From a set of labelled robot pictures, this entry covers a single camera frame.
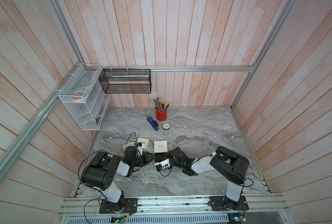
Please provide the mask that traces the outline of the small cream jewelry box front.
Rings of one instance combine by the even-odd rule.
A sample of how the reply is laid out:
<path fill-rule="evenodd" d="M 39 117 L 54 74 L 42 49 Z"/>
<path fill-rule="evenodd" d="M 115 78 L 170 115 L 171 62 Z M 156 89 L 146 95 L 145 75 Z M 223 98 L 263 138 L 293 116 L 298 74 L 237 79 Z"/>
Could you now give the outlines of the small cream jewelry box front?
<path fill-rule="evenodd" d="M 127 149 L 127 147 L 134 147 L 135 143 L 134 142 L 128 142 L 127 144 L 123 145 L 123 151 Z"/>

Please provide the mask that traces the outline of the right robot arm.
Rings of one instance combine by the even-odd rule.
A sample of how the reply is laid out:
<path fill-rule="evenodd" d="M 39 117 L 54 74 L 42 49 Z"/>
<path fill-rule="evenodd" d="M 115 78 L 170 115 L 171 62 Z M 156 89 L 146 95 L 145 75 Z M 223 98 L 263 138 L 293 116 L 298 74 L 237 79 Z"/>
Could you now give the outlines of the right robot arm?
<path fill-rule="evenodd" d="M 168 169 L 179 168 L 188 176 L 199 175 L 206 171 L 218 171 L 228 180 L 226 200 L 239 202 L 249 167 L 249 160 L 226 148 L 219 146 L 213 153 L 191 159 L 179 147 L 165 154 Z"/>

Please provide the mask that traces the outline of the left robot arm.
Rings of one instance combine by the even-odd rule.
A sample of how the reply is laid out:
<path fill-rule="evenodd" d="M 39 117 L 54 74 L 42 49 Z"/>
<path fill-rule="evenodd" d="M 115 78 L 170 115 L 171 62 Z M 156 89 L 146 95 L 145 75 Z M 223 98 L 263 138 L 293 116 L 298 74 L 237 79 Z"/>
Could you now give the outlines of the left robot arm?
<path fill-rule="evenodd" d="M 130 177 L 131 174 L 151 163 L 155 154 L 141 151 L 135 146 L 125 149 L 124 155 L 111 155 L 99 150 L 79 175 L 80 182 L 95 189 L 105 198 L 101 202 L 101 210 L 119 212 L 124 208 L 124 192 L 114 183 L 116 175 Z"/>

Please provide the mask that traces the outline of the large cream jewelry box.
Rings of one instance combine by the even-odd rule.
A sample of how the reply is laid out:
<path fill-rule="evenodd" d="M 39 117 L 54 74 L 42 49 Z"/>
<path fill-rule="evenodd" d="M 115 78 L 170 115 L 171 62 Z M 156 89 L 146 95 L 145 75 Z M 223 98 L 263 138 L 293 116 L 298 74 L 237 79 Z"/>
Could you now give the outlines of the large cream jewelry box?
<path fill-rule="evenodd" d="M 154 153 L 167 153 L 167 140 L 154 141 Z"/>

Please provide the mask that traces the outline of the tape roll on shelf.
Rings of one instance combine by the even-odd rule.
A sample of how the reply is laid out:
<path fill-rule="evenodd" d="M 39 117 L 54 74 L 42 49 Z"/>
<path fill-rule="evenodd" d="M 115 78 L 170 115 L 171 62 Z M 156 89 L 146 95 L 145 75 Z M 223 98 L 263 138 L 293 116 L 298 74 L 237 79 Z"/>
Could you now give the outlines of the tape roll on shelf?
<path fill-rule="evenodd" d="M 79 89 L 71 93 L 70 100 L 72 102 L 82 102 L 88 98 L 88 92 L 85 89 Z"/>

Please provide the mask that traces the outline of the green sticker roll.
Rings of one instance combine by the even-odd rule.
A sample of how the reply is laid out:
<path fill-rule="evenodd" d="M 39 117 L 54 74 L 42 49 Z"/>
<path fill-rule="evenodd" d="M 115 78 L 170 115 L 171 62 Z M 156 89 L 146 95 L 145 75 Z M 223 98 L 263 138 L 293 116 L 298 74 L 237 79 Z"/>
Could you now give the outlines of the green sticker roll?
<path fill-rule="evenodd" d="M 167 130 L 169 130 L 170 129 L 170 124 L 168 124 L 168 123 L 164 123 L 163 124 L 163 129 L 165 130 L 165 131 L 167 131 Z"/>

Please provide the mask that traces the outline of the black mesh wall basket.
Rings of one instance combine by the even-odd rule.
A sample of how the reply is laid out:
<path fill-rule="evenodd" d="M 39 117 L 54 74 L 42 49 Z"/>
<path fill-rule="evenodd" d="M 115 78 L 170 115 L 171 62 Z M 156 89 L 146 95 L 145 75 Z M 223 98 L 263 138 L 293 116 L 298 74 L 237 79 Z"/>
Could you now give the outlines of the black mesh wall basket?
<path fill-rule="evenodd" d="M 151 71 L 147 69 L 103 69 L 99 82 L 106 94 L 150 94 Z"/>

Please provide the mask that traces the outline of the blue stapler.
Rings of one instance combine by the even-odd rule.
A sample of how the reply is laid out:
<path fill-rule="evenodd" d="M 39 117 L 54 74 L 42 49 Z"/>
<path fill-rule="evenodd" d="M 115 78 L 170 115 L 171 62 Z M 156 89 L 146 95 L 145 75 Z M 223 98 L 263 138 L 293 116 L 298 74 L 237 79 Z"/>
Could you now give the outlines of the blue stapler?
<path fill-rule="evenodd" d="M 150 125 L 155 131 L 159 130 L 158 123 L 151 116 L 147 116 L 147 121 L 150 123 Z"/>

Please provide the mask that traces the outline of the aluminium front rail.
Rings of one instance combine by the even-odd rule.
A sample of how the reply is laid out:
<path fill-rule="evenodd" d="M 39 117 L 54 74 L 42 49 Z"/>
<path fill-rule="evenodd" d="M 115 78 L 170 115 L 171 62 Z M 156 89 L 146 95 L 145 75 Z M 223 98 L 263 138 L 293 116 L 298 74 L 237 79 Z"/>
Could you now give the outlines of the aluminium front rail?
<path fill-rule="evenodd" d="M 251 212 L 266 211 L 289 211 L 281 194 L 245 194 L 249 209 L 246 214 Z M 139 197 L 137 207 L 132 209 L 133 203 L 127 203 L 120 212 L 120 215 L 133 213 L 134 215 L 166 215 L 166 214 L 200 214 L 216 213 L 210 205 L 210 195 L 191 195 L 191 196 L 150 196 Z M 100 205 L 98 198 L 75 197 L 64 199 L 58 216 L 62 217 L 82 217 L 100 216 Z"/>

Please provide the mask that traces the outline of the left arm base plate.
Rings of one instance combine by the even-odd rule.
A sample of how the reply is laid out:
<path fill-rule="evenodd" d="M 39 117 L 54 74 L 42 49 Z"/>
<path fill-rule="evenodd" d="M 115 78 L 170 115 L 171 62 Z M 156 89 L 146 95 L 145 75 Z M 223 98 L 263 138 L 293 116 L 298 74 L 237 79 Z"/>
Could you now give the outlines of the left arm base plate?
<path fill-rule="evenodd" d="M 101 201 L 100 214 L 133 214 L 137 212 L 137 198 L 121 198 L 119 202 L 112 203 L 103 199 Z"/>

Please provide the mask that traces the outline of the red pen holder cup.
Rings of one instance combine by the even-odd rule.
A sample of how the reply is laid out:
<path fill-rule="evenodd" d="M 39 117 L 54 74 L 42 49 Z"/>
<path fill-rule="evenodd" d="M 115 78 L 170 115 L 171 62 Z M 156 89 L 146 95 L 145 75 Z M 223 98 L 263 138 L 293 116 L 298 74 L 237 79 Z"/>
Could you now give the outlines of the red pen holder cup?
<path fill-rule="evenodd" d="M 163 111 L 163 108 L 166 107 L 165 104 L 161 104 L 162 108 L 159 110 L 157 107 L 155 107 L 156 110 L 156 119 L 158 121 L 166 121 L 167 120 L 167 110 Z"/>

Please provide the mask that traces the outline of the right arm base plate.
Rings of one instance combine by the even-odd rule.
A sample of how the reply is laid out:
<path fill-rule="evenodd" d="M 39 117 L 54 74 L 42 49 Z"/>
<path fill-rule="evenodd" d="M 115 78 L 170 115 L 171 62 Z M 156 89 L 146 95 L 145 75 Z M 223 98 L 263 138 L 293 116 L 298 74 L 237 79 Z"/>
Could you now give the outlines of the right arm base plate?
<path fill-rule="evenodd" d="M 211 206 L 212 211 L 248 211 L 249 206 L 245 196 L 240 196 L 239 201 L 235 202 L 226 196 L 213 196 L 209 198 L 207 203 Z"/>

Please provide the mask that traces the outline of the pens in cup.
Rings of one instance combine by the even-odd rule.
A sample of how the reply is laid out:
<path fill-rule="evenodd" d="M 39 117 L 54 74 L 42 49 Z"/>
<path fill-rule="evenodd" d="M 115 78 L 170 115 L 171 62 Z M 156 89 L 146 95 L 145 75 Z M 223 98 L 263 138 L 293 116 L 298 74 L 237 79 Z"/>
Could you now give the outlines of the pens in cup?
<path fill-rule="evenodd" d="M 169 107 L 169 104 L 162 104 L 160 98 L 154 99 L 153 102 L 158 112 L 165 112 Z"/>

